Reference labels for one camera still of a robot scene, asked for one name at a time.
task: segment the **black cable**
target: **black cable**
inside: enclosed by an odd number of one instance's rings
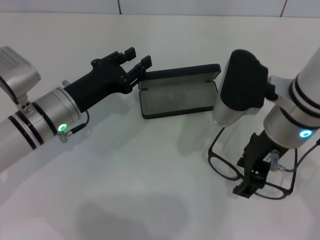
[[[75,134],[77,132],[79,132],[81,129],[85,128],[88,123],[89,123],[89,120],[90,120],[90,115],[89,115],[89,112],[87,110],[85,110],[85,113],[86,113],[86,122],[85,123],[82,123],[74,128],[72,128],[70,130],[70,132],[72,132],[72,134]]]
[[[85,125],[87,126],[88,123],[89,123],[89,120],[90,120],[90,115],[89,115],[88,110],[85,110],[85,113],[86,113],[86,122],[85,122]]]
[[[299,167],[299,165],[302,163],[302,161],[306,158],[306,156],[309,153],[311,153],[317,146],[318,146],[318,144],[316,143],[313,147],[311,147],[308,151],[306,151],[306,153],[300,158],[299,162],[297,163],[297,165],[293,169],[286,169],[285,171],[289,172],[289,173],[296,171],[297,168]]]

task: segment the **white table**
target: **white table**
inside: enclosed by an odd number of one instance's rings
[[[233,50],[246,49],[270,75],[294,78],[320,46],[319,26],[312,18],[0,13],[0,46],[40,72],[28,94],[35,100],[88,73],[91,60],[129,47],[137,58],[126,70],[146,55],[153,71],[214,63],[223,70]],[[236,163],[271,107],[224,132],[215,151]],[[0,109],[0,121],[16,111],[2,90]],[[86,130],[66,144],[52,139],[0,175],[0,239],[319,239],[318,149],[299,168],[290,197],[245,199],[207,163],[220,130],[210,112],[145,120],[137,88],[89,112]],[[293,150],[281,161],[292,166]],[[290,174],[269,176],[289,187]]]

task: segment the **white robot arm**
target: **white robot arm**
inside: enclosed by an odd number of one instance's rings
[[[249,198],[264,187],[269,170],[293,172],[279,165],[278,159],[320,128],[319,89],[320,48],[295,79],[268,77],[268,69],[245,50],[231,54],[213,109],[214,121],[224,128],[243,115],[256,114],[264,98],[275,103],[263,121],[264,131],[252,135],[237,163],[244,168],[244,180],[233,193]],[[271,153],[277,157],[266,167],[263,160]]]
[[[12,48],[0,47],[0,87],[16,104],[18,111],[0,122],[0,173],[58,135],[67,137],[83,129],[89,120],[88,109],[112,93],[129,94],[141,76],[151,67],[146,56],[128,73],[121,64],[136,57],[133,47],[124,53],[117,51],[91,62],[92,71],[73,83],[30,102],[27,92],[41,79],[38,71]],[[87,122],[65,132],[82,113]]]

